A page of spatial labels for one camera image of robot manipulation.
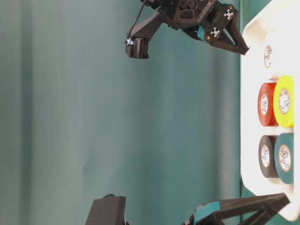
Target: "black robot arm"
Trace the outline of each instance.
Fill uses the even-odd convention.
[[[224,225],[223,219],[254,214],[239,225],[264,225],[290,203],[284,193],[220,200],[199,206],[181,225]],[[85,225],[129,225],[125,219],[126,197],[107,195],[94,200]]]
[[[246,54],[249,50],[237,26],[238,10],[218,0],[141,0],[156,14],[127,33],[126,53],[130,58],[147,59],[148,45],[162,23],[183,30],[191,38],[205,41],[213,47]]]

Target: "black tape roll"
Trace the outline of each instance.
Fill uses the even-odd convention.
[[[266,178],[277,178],[278,174],[274,161],[274,149],[277,136],[264,135],[259,142],[258,159],[259,166]]]

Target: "teal tape roll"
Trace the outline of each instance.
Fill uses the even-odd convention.
[[[275,167],[285,184],[293,184],[294,134],[281,134],[275,143]]]

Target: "yellow tape roll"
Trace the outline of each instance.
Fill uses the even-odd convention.
[[[294,78],[282,76],[276,85],[273,108],[277,123],[284,128],[294,127]]]

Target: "tape roll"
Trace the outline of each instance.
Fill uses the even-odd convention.
[[[282,44],[282,38],[282,32],[270,32],[262,45],[262,72],[271,80],[284,74],[287,70],[286,65],[291,61],[286,46]]]
[[[294,127],[294,78],[282,76],[275,87],[273,109],[277,123],[284,128]]]
[[[294,134],[281,134],[275,143],[275,167],[279,178],[285,184],[293,184],[293,138]]]
[[[274,161],[274,149],[277,136],[262,136],[258,148],[258,160],[262,174],[266,178],[277,178]]]
[[[273,110],[273,95],[276,83],[263,83],[258,94],[257,111],[263,126],[277,126]]]
[[[262,72],[271,79],[275,77],[275,73],[278,70],[277,46],[276,33],[269,33],[266,36],[262,47]]]

